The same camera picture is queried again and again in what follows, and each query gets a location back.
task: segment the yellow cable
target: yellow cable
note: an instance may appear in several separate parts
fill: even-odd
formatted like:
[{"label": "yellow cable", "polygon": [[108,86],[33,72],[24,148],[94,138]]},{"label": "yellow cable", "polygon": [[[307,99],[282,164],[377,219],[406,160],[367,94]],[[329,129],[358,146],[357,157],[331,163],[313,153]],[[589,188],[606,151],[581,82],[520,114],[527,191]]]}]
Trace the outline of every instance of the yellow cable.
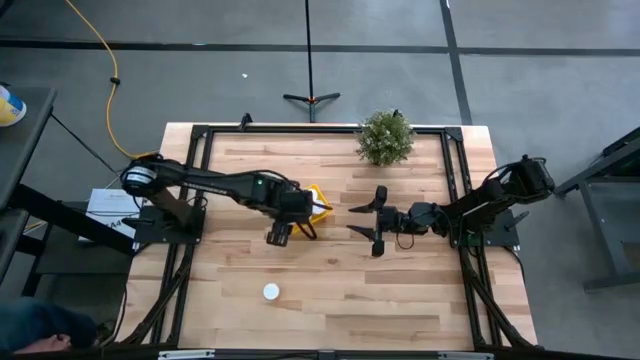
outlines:
[{"label": "yellow cable", "polygon": [[[65,1],[71,7],[71,9],[73,9],[73,11],[75,11],[76,14],[78,14],[78,16],[82,19],[82,21],[84,21],[84,23],[87,24],[87,26],[91,30],[93,30],[93,33],[96,34],[98,39],[100,39],[100,41],[102,42],[102,45],[104,45],[105,49],[107,49],[107,52],[109,53],[109,55],[111,56],[111,60],[113,61],[113,77],[115,79],[118,79],[118,61],[116,60],[116,57],[113,54],[113,51],[111,51],[111,48],[109,47],[107,42],[104,41],[104,39],[102,38],[102,36],[98,32],[98,30],[96,30],[96,28],[93,27],[93,25],[91,25],[89,20],[87,20],[87,18],[85,18],[84,15],[82,15],[80,10],[78,10],[78,8],[76,8],[71,3],[71,0],[65,0]],[[111,137],[111,141],[113,142],[113,145],[115,145],[116,148],[118,150],[120,150],[121,153],[123,153],[124,155],[126,155],[127,157],[129,157],[131,159],[137,159],[137,158],[142,157],[142,156],[155,154],[155,151],[150,151],[150,152],[146,152],[146,153],[142,153],[142,154],[131,154],[131,153],[127,152],[125,149],[123,149],[122,146],[120,146],[120,144],[116,140],[115,135],[113,135],[113,130],[111,130],[111,104],[113,103],[113,97],[116,95],[116,87],[118,87],[118,84],[113,84],[111,86],[111,94],[109,95],[109,100],[107,100],[107,130],[109,131],[109,136]]]},{"label": "yellow cable", "polygon": [[35,229],[40,225],[44,225],[44,223],[45,223],[44,221],[38,221],[38,222],[35,222],[35,223],[31,224],[31,225],[27,225],[27,226],[24,227],[24,231],[29,231],[29,230]]}]

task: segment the yellow object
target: yellow object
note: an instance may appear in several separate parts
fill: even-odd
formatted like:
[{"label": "yellow object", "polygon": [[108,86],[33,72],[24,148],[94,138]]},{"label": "yellow object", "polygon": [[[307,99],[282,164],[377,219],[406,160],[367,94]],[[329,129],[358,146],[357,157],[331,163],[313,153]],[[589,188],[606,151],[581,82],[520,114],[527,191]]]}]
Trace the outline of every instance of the yellow object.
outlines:
[{"label": "yellow object", "polygon": [[0,127],[20,121],[27,113],[27,105],[9,90],[0,86]]},{"label": "yellow object", "polygon": [[[329,202],[327,201],[327,199],[324,197],[324,194],[322,194],[322,191],[320,191],[320,187],[318,187],[318,185],[313,184],[313,185],[309,186],[308,188],[306,188],[305,190],[311,190],[311,189],[315,190],[316,194],[318,194],[318,200],[320,200],[323,205],[331,206],[329,204]],[[326,218],[327,216],[331,215],[331,213],[333,213],[333,210],[326,210],[325,209],[320,214],[311,215],[311,219],[309,220],[309,222],[311,223],[311,225],[314,225],[317,222],[319,222],[320,220],[322,220],[322,219]],[[297,234],[299,232],[300,232],[300,227],[298,225],[293,225],[293,230],[291,231],[291,235]]]},{"label": "yellow object", "polygon": [[[100,42],[102,42],[102,45],[104,45],[105,49],[107,49],[107,52],[111,56],[111,61],[113,62],[113,78],[112,79],[118,79],[118,61],[116,60],[115,55],[113,55],[113,51],[111,51],[111,48],[109,47],[107,42],[104,41],[104,39],[102,38],[102,35],[100,35],[98,30],[96,30],[96,28],[93,27],[93,25],[91,25],[89,20],[87,20],[87,18],[85,18],[84,15],[82,15],[80,10],[78,10],[78,8],[76,8],[71,3],[71,0],[66,0],[66,2],[71,7],[71,9],[73,9],[73,11],[75,11],[75,13],[78,14],[78,16],[82,19],[82,21],[84,21],[84,23],[87,24],[87,26],[91,30],[93,30],[93,32],[96,34],[98,39],[100,39]],[[120,150],[121,153],[123,153],[124,155],[126,155],[127,157],[129,157],[131,159],[137,159],[137,158],[142,157],[142,156],[155,154],[155,151],[146,152],[146,153],[142,153],[142,154],[131,154],[131,153],[127,152],[125,149],[123,149],[122,146],[120,146],[120,144],[116,140],[115,135],[113,135],[113,131],[111,130],[111,103],[113,102],[113,97],[116,95],[116,87],[118,87],[118,84],[112,83],[112,85],[111,85],[111,94],[109,94],[109,100],[107,100],[107,130],[109,131],[109,136],[111,136],[111,141],[113,142],[113,145],[115,145],[116,148],[118,148],[118,150]]]}]

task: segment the person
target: person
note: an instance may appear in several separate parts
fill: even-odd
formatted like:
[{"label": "person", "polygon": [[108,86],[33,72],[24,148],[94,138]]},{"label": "person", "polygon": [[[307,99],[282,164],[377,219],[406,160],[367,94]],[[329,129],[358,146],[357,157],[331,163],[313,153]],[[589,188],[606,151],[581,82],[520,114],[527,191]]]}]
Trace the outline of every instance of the person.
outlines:
[{"label": "person", "polygon": [[0,304],[0,355],[88,348],[97,338],[86,315],[29,297]]}]

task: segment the blue object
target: blue object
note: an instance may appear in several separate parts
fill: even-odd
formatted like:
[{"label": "blue object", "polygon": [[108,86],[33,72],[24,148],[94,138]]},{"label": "blue object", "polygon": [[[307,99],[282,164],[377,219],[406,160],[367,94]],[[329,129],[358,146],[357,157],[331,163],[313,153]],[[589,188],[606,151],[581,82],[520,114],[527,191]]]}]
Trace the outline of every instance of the blue object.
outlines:
[{"label": "blue object", "polygon": [[74,349],[88,348],[96,336],[90,317],[34,298],[0,304],[0,352],[13,353],[40,339],[65,334]]}]

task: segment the white paper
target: white paper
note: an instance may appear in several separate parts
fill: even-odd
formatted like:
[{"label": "white paper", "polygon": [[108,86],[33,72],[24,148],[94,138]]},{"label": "white paper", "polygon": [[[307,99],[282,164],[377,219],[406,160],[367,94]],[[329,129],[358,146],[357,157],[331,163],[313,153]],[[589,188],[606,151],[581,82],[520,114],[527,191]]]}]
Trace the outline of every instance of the white paper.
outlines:
[{"label": "white paper", "polygon": [[[136,201],[142,206],[143,199]],[[133,197],[119,189],[93,189],[87,206],[87,216],[105,224],[112,229],[128,236],[133,241],[135,229],[122,222],[124,218],[137,219],[140,210],[133,202]],[[80,237],[78,241],[90,241]],[[138,250],[139,244],[132,242],[132,248]]]}]

